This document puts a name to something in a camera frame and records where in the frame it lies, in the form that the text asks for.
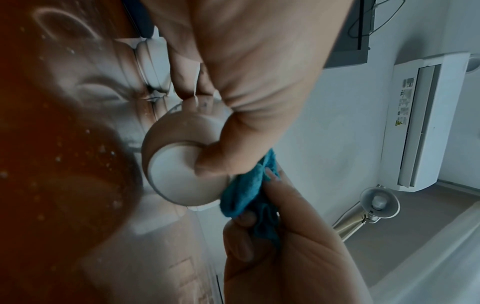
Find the skin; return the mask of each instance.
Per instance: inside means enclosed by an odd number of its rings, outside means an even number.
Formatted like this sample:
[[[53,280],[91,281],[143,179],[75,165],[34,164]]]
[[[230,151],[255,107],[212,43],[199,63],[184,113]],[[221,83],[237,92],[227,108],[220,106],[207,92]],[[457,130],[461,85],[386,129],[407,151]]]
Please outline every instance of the skin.
[[[292,186],[266,172],[263,190],[278,207],[281,248],[249,234],[255,214],[244,212],[227,223],[223,242],[225,302],[373,303],[342,240]]]
[[[353,0],[142,0],[165,37],[177,94],[234,110],[200,176],[250,171],[297,118]]]

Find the air conditioner label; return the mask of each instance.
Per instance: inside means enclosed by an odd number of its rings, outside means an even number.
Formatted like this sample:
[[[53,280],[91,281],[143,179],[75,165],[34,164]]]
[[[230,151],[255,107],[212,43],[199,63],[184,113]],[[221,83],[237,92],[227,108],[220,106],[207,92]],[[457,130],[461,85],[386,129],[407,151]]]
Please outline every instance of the air conditioner label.
[[[403,80],[402,89],[400,91],[400,101],[398,102],[398,112],[395,121],[396,126],[406,125],[412,108],[412,95],[414,91],[415,78],[407,78]]]

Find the rag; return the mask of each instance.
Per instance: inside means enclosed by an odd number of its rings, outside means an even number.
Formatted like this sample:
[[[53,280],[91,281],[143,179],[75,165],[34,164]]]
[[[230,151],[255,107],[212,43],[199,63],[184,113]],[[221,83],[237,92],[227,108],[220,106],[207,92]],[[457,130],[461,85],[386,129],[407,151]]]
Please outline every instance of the rag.
[[[280,177],[273,149],[270,149],[250,172],[238,175],[225,189],[220,198],[220,209],[227,217],[237,217],[246,209],[252,211],[257,218],[252,229],[253,235],[269,239],[279,248],[278,209],[262,190],[262,182],[270,180],[265,173],[265,168],[269,168],[276,176]]]

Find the white wall-mounted air conditioner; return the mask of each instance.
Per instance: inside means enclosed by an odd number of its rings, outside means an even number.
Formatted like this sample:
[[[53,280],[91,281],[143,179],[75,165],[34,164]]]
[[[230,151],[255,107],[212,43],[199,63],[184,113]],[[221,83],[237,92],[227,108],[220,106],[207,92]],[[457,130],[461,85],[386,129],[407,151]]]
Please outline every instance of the white wall-mounted air conditioner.
[[[395,65],[379,184],[415,192],[437,182],[470,53]]]

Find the towel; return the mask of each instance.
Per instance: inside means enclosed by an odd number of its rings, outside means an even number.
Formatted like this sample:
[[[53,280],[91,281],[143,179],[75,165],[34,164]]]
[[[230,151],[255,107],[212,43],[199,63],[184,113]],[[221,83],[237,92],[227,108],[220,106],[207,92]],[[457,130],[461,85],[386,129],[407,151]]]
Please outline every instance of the towel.
[[[273,149],[255,165],[250,172],[238,175],[225,189],[220,198],[220,209],[227,217],[237,217],[248,209],[255,213],[257,221],[252,231],[260,238],[266,238],[278,248],[280,238],[277,234],[279,224],[278,209],[267,198],[262,190],[262,181],[270,180],[265,168],[278,177],[277,163]]]

